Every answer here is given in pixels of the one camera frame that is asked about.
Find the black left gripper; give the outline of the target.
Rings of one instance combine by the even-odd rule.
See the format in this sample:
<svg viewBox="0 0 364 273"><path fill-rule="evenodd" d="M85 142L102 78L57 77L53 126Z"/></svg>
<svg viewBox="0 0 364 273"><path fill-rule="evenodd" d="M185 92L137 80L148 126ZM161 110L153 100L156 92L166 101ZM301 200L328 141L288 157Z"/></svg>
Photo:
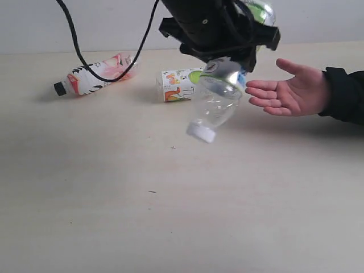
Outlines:
<svg viewBox="0 0 364 273"><path fill-rule="evenodd" d="M159 31L180 43L180 52L201 61L231 56L247 73L256 65L256 51L241 51L250 46L265 46L276 51L280 30L255 24L250 9L241 1L163 1L171 13Z"/></svg>

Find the open human hand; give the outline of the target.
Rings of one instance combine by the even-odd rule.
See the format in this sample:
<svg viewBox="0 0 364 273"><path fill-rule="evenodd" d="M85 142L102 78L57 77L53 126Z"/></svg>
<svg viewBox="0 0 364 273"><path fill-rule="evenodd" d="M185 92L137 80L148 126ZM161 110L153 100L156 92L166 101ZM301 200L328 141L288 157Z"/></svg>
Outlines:
<svg viewBox="0 0 364 273"><path fill-rule="evenodd" d="M282 117L316 115L328 106L331 90L324 73L316 68L277 59L276 66L293 75L288 80L251 80L245 92L249 103Z"/></svg>

